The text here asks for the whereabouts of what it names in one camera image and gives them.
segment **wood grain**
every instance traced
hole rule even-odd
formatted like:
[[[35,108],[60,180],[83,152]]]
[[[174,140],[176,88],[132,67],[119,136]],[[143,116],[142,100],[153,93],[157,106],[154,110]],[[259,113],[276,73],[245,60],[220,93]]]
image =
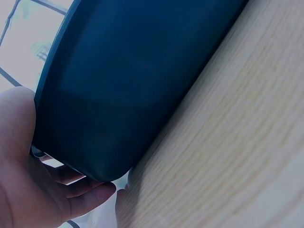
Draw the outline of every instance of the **wood grain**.
[[[304,0],[252,0],[132,171],[123,228],[304,227]]]

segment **dark blue object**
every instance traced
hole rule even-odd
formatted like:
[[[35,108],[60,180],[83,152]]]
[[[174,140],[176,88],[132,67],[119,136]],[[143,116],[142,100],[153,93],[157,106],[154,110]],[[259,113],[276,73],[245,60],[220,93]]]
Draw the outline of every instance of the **dark blue object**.
[[[246,0],[75,0],[35,102],[33,145],[96,180],[147,151]]]

